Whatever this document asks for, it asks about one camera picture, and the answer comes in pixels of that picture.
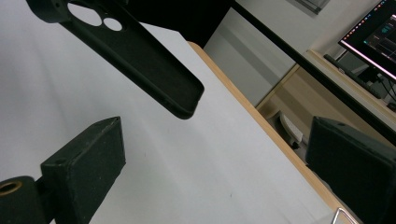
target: white tabletop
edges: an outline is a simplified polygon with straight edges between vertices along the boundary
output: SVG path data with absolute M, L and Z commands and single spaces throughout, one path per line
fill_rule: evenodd
M 332 211 L 182 36 L 146 27 L 205 85 L 177 119 L 25 1 L 0 1 L 0 180 L 121 116 L 126 165 L 92 223 L 314 223 Z

